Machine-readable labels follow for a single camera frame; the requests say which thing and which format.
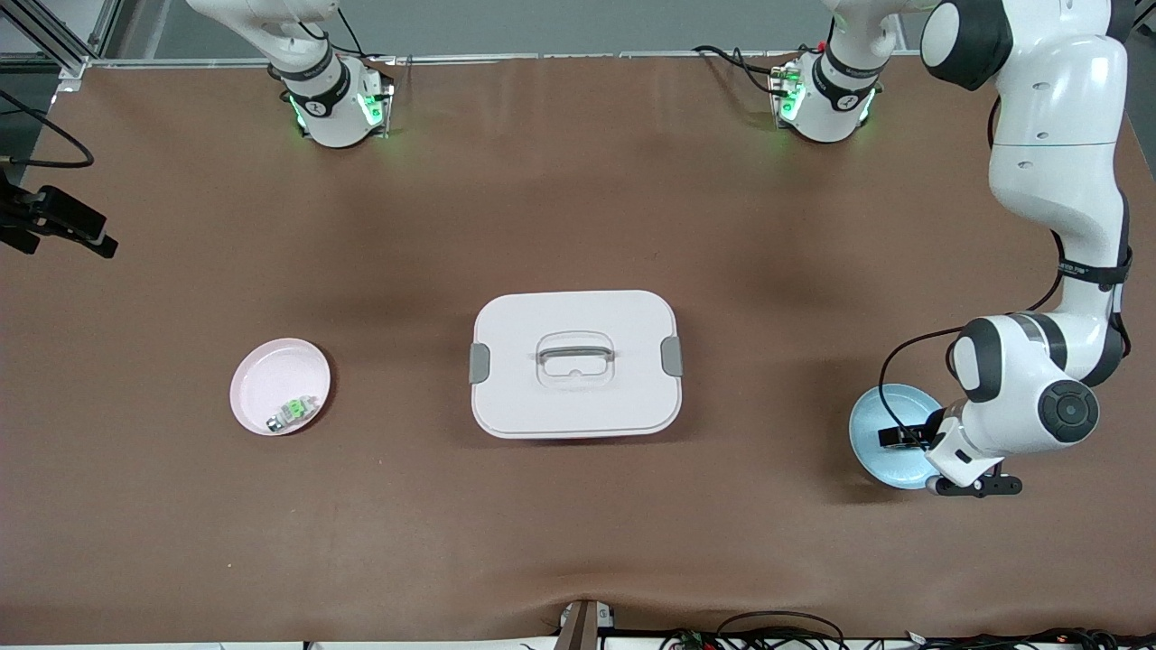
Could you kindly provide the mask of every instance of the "green led light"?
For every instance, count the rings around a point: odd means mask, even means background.
[[[297,99],[294,99],[291,95],[289,96],[289,105],[292,106],[292,112],[297,116],[297,125],[301,126],[302,131],[307,131],[305,118],[301,115],[301,106],[297,105]]]
[[[870,94],[867,95],[867,99],[864,102],[864,111],[859,113],[860,123],[867,119],[868,112],[870,111],[870,101],[874,98],[875,98],[875,91],[872,90]]]
[[[783,110],[779,113],[785,120],[793,120],[799,115],[799,104],[802,103],[802,98],[807,96],[807,88],[802,83],[796,83],[795,87],[787,94],[783,99]]]
[[[358,95],[357,97],[361,99],[362,111],[365,113],[365,121],[368,121],[370,126],[381,124],[385,119],[381,117],[381,103],[375,99],[372,95],[369,97]]]

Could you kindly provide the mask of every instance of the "box handle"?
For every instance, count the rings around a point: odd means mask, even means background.
[[[562,356],[601,356],[602,359],[610,361],[614,359],[614,350],[602,346],[546,348],[538,353],[538,362],[546,363],[547,359],[558,359]]]

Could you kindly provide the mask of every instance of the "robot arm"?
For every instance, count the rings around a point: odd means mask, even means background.
[[[776,82],[786,97],[775,101],[780,123],[816,142],[851,135],[867,117],[875,82],[895,51],[895,14],[926,12],[935,0],[823,0],[835,14],[827,47],[785,66]]]
[[[339,57],[316,23],[338,0],[188,0],[188,5],[249,40],[289,89],[297,120],[326,147],[349,147],[386,128],[392,80],[353,57]]]
[[[1007,456],[1084,440],[1099,416],[1090,386],[1124,355],[1119,309],[1131,253],[1113,171],[1127,83],[1127,29],[1119,35],[1114,27],[1127,22],[1121,7],[944,0],[924,32],[933,75],[969,89],[994,76],[1002,111],[992,192],[1054,231],[1065,256],[1058,309],[980,318],[956,340],[953,360],[968,397],[943,413],[927,459],[957,486]]]

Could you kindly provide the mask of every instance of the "black clamp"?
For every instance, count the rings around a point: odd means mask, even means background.
[[[927,416],[922,424],[906,424],[879,430],[879,445],[884,449],[933,449],[943,438],[939,434],[943,423],[944,409],[940,408]],[[1003,464],[996,463],[990,474],[976,479],[969,486],[957,486],[943,477],[928,483],[927,488],[939,496],[1013,496],[1023,492],[1023,481],[1002,472]]]
[[[0,171],[0,243],[32,254],[40,236],[55,236],[109,259],[117,241],[104,234],[105,217],[59,187],[45,185],[37,193],[10,183]]]
[[[1132,246],[1128,246],[1127,256],[1120,266],[1088,266],[1060,256],[1058,268],[1065,278],[1099,285],[1101,290],[1109,291],[1112,287],[1127,281],[1128,272],[1132,271]]]
[[[984,474],[976,479],[970,486],[959,487],[951,481],[940,477],[928,486],[931,490],[940,496],[1015,496],[1023,492],[1023,481],[1008,474],[1001,474],[999,465],[991,474]]]

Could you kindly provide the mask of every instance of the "metal frame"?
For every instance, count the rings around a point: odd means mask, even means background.
[[[769,50],[744,52],[747,57],[783,57],[798,54],[796,50]],[[917,50],[897,50],[895,57],[918,56]],[[370,57],[369,60],[387,66],[436,66],[436,65],[469,65],[469,64],[496,64],[514,59],[572,59],[572,58],[616,58],[616,59],[649,59],[649,58],[697,58],[714,57],[716,54],[691,52],[689,50],[672,51],[639,51],[618,52],[606,54],[447,54],[435,57]],[[268,67],[267,59],[244,58],[244,59],[96,59],[88,62],[91,67],[98,68],[124,68],[124,69],[213,69],[213,68],[265,68]]]
[[[39,0],[0,0],[0,13],[54,60],[67,74],[79,79],[96,52],[60,22]]]

